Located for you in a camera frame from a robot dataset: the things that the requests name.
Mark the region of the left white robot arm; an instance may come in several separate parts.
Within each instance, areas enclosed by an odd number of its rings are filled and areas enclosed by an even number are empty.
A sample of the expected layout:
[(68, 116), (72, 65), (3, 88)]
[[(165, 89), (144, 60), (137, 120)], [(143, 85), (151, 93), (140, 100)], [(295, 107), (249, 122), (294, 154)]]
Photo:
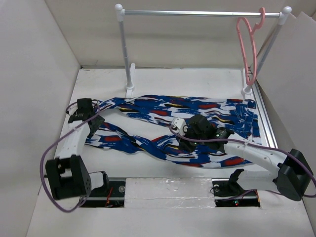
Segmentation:
[(104, 119), (97, 114), (97, 102), (90, 98), (77, 100), (77, 109), (70, 115), (64, 145), (56, 158), (45, 164), (51, 195), (54, 200), (104, 196), (110, 191), (104, 171), (89, 173), (81, 158), (85, 142), (92, 138)]

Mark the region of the blue patterned trousers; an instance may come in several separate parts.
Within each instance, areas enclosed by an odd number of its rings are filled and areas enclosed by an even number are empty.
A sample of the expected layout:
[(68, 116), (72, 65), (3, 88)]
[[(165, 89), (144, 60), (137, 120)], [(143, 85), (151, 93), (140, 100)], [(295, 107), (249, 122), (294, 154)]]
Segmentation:
[[(134, 98), (115, 97), (100, 101), (101, 110), (118, 109), (131, 119), (138, 119), (161, 127), (171, 128), (182, 136), (189, 134), (191, 117), (205, 117), (215, 128), (226, 128), (241, 138), (261, 143), (257, 105), (254, 100), (217, 99), (167, 95), (143, 95)], [(100, 149), (114, 149), (127, 154), (147, 152), (153, 157), (175, 164), (224, 168), (249, 164), (250, 161), (237, 155), (225, 154), (209, 144), (198, 144), (168, 134), (153, 140), (130, 135), (122, 128), (104, 122), (87, 145)]]

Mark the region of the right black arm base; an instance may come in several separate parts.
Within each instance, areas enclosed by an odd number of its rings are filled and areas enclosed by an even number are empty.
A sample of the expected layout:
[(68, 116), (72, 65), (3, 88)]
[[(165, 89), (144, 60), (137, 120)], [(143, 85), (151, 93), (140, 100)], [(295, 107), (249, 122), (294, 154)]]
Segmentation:
[(237, 183), (243, 171), (237, 169), (229, 178), (212, 178), (215, 207), (261, 207), (257, 191), (246, 191)]

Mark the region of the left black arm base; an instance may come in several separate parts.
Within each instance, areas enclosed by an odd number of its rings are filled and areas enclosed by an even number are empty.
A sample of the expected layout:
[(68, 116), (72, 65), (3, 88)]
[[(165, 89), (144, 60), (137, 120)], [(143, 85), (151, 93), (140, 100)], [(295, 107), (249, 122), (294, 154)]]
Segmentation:
[(110, 178), (108, 187), (92, 191), (82, 208), (121, 208), (125, 200), (125, 178)]

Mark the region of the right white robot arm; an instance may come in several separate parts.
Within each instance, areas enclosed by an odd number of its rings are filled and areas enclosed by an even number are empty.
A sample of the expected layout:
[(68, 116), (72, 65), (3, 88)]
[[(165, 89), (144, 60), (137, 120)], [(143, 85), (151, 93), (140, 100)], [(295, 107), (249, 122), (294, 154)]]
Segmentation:
[(285, 152), (258, 145), (227, 128), (212, 125), (202, 115), (195, 115), (188, 122), (182, 118), (174, 118), (170, 131), (177, 136), (180, 146), (186, 151), (193, 152), (198, 146), (207, 146), (216, 152), (236, 156), (262, 168), (261, 171), (239, 168), (228, 180), (213, 181), (214, 194), (225, 200), (263, 190), (300, 201), (306, 195), (309, 183), (316, 181), (300, 151), (292, 149)]

